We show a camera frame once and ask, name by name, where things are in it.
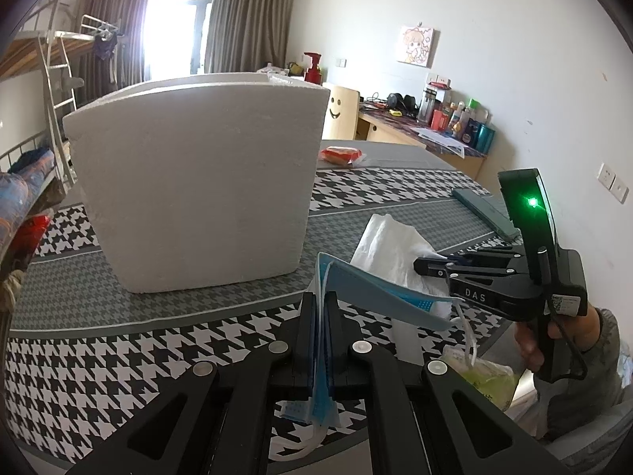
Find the grey green sleeve forearm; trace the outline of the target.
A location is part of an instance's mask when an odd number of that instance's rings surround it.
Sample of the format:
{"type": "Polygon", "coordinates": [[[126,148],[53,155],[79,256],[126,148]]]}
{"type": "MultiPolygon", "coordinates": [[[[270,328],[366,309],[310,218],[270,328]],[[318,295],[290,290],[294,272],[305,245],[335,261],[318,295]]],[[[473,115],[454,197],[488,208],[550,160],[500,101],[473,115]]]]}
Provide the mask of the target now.
{"type": "Polygon", "coordinates": [[[609,309],[597,309],[598,341],[591,348],[578,348],[587,365],[581,381],[561,380],[555,384],[535,381],[541,405],[536,437],[553,442],[558,437],[589,424],[619,404],[624,397],[617,372],[620,334],[616,316],[609,309]]]}

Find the person's right hand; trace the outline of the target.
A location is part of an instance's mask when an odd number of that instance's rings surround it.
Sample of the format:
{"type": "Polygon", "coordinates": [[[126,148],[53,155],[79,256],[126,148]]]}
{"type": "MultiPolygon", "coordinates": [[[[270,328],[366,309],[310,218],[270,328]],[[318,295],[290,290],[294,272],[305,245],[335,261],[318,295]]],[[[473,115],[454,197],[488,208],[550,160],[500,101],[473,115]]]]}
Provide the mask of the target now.
{"type": "MultiPolygon", "coordinates": [[[[588,304],[586,315],[563,315],[560,324],[576,348],[582,353],[591,350],[600,339],[601,317],[597,309],[591,304],[588,304]]],[[[515,341],[527,368],[532,373],[537,374],[542,368],[545,357],[538,347],[538,340],[536,340],[534,332],[527,324],[515,324],[515,341]]]]}

